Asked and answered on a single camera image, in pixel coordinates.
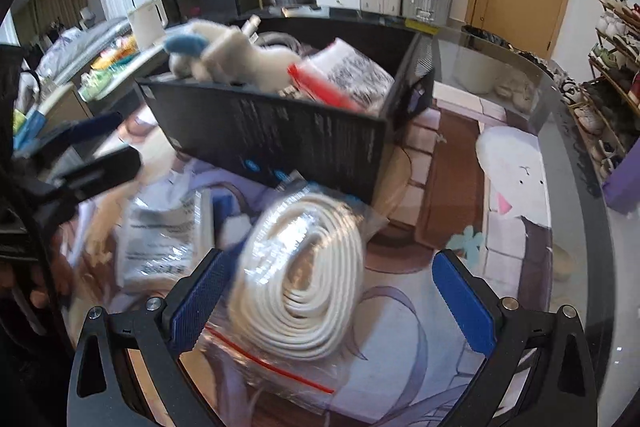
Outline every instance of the white drawer cabinet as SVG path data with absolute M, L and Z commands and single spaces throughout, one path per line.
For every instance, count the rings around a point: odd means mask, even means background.
M 331 8 L 351 8 L 360 9 L 360 0 L 316 0 L 318 6 L 329 6 Z

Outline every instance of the metal screw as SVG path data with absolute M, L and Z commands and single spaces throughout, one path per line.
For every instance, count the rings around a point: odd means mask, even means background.
M 87 313 L 90 319 L 97 319 L 100 315 L 102 315 L 102 308 L 100 308 L 100 306 L 94 306 L 89 310 L 89 313 Z
M 512 312 L 516 311 L 520 307 L 518 301 L 513 297 L 505 297 L 501 302 L 506 309 L 511 310 Z
M 575 315 L 578 314 L 575 308 L 573 306 L 569 306 L 569 304 L 562 306 L 562 313 L 565 317 L 569 317 L 570 319 L 575 318 Z
M 159 297 L 151 297 L 146 302 L 146 309 L 150 312 L 157 310 L 160 306 L 162 306 L 162 299 Z

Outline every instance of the wire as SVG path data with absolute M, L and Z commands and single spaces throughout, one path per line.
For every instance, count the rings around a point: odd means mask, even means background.
M 70 357 L 74 355 L 74 349 L 69 340 L 69 335 L 66 332 L 65 321 L 60 311 L 60 302 L 58 301 L 58 293 L 56 291 L 56 285 L 53 280 L 53 274 L 51 273 L 51 267 L 49 260 L 47 259 L 47 247 L 42 240 L 40 234 L 40 227 L 33 219 L 32 210 L 29 208 L 24 198 L 20 194 L 20 191 L 15 187 L 15 182 L 9 177 L 9 175 L 0 166 L 0 195 L 4 196 L 7 202 L 13 207 L 15 214 L 22 221 L 27 233 L 29 234 L 30 244 L 33 247 L 38 264 L 42 268 L 42 276 L 49 295 L 49 304 L 53 315 L 53 324 L 60 336 L 60 340 L 65 346 L 66 351 Z
M 299 289 L 288 268 L 310 241 L 312 273 Z M 363 269 L 364 245 L 350 207 L 324 194 L 299 192 L 256 222 L 238 260 L 229 318 L 246 340 L 269 353 L 320 359 L 347 332 Z

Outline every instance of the white hose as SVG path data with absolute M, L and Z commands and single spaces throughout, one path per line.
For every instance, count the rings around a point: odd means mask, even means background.
M 315 240 L 306 289 L 287 277 L 301 244 Z M 345 203 L 319 193 L 298 193 L 267 210 L 255 224 L 239 260 L 228 303 L 244 339 L 297 360 L 332 352 L 360 297 L 364 245 L 356 216 Z

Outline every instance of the white pitcher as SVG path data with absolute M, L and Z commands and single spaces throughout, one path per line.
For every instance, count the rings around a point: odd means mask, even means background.
M 129 24 L 138 49 L 144 51 L 164 37 L 164 27 L 168 23 L 162 0 L 150 0 L 129 12 Z

